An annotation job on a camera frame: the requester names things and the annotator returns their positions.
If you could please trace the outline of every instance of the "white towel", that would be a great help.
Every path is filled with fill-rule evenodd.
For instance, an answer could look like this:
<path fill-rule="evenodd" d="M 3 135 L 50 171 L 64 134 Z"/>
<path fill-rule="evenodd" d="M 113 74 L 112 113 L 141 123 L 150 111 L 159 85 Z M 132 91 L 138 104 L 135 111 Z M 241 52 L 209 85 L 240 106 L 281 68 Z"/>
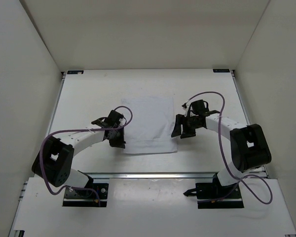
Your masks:
<path fill-rule="evenodd" d="M 127 154 L 171 153 L 177 142 L 171 138 L 175 124 L 172 97 L 139 97 L 122 99 L 122 105 L 133 112 L 132 122 L 125 127 Z"/>

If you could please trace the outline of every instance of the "white enclosure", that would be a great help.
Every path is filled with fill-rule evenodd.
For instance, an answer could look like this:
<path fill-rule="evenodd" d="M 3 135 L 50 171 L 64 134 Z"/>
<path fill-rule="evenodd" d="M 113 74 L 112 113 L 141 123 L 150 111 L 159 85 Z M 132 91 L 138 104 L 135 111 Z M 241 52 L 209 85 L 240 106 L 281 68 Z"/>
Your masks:
<path fill-rule="evenodd" d="M 22 0 L 60 70 L 232 68 L 267 0 Z"/>

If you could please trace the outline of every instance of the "white wall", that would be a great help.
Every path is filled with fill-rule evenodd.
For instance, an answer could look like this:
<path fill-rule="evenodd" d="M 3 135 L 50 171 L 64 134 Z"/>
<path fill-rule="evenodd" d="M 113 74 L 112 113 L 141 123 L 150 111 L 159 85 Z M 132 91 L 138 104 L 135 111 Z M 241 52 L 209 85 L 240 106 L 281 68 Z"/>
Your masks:
<path fill-rule="evenodd" d="M 61 74 L 18 0 L 0 0 L 0 237 L 9 233 Z"/>
<path fill-rule="evenodd" d="M 234 69 L 268 0 L 21 0 L 59 68 Z"/>
<path fill-rule="evenodd" d="M 239 65 L 236 78 L 251 122 L 263 127 L 296 226 L 296 0 L 271 0 Z"/>

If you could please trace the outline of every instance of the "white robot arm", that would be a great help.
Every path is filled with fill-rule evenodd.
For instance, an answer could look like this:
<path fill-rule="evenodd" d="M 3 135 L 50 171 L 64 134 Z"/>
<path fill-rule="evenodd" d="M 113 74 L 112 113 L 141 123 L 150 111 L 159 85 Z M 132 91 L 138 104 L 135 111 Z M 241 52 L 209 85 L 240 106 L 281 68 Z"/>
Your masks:
<path fill-rule="evenodd" d="M 185 103 L 182 107 L 185 109 L 185 114 L 176 115 L 172 137 L 194 137 L 195 130 L 201 127 L 219 132 L 220 113 L 215 110 L 210 111 L 206 101 Z M 259 125 L 245 125 L 222 117 L 221 135 L 230 141 L 232 162 L 227 166 L 238 180 L 244 176 L 245 172 L 271 162 L 271 153 Z M 238 180 L 228 173 L 225 168 L 214 176 L 214 179 L 218 179 L 219 186 L 230 187 L 237 183 Z"/>
<path fill-rule="evenodd" d="M 108 117 L 99 118 L 86 128 L 86 132 L 71 133 L 61 138 L 51 136 L 44 144 L 43 168 L 47 180 L 54 187 L 66 185 L 77 188 L 91 188 L 93 179 L 80 171 L 71 169 L 75 155 L 95 143 L 109 140 L 111 147 L 125 148 L 124 129 L 117 129 L 123 125 L 124 116 L 112 110 Z M 105 128 L 106 131 L 92 131 L 95 128 Z M 32 171 L 42 176 L 37 155 Z"/>

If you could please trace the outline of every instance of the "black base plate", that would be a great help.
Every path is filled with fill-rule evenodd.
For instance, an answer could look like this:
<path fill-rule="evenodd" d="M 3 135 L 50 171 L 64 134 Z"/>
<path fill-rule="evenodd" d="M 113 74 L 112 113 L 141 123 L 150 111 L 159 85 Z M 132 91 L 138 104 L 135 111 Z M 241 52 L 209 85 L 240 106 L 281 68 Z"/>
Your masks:
<path fill-rule="evenodd" d="M 222 191 L 219 194 L 212 192 L 213 183 L 196 183 L 196 189 L 200 190 L 196 192 L 198 200 L 208 200 L 221 198 L 225 196 L 229 190 L 226 190 L 226 193 Z M 198 209 L 229 209 L 229 208 L 244 208 L 241 192 L 239 186 L 224 200 L 215 201 L 215 202 L 197 202 Z"/>
<path fill-rule="evenodd" d="M 107 206 L 107 199 L 109 194 L 109 184 L 107 183 L 94 183 L 93 189 L 96 190 L 99 194 L 101 200 L 100 207 Z M 99 203 L 96 200 L 96 195 L 90 192 L 89 196 L 82 197 L 77 194 L 75 191 L 70 192 L 68 188 L 65 190 L 63 206 L 85 206 L 85 207 L 99 207 Z"/>

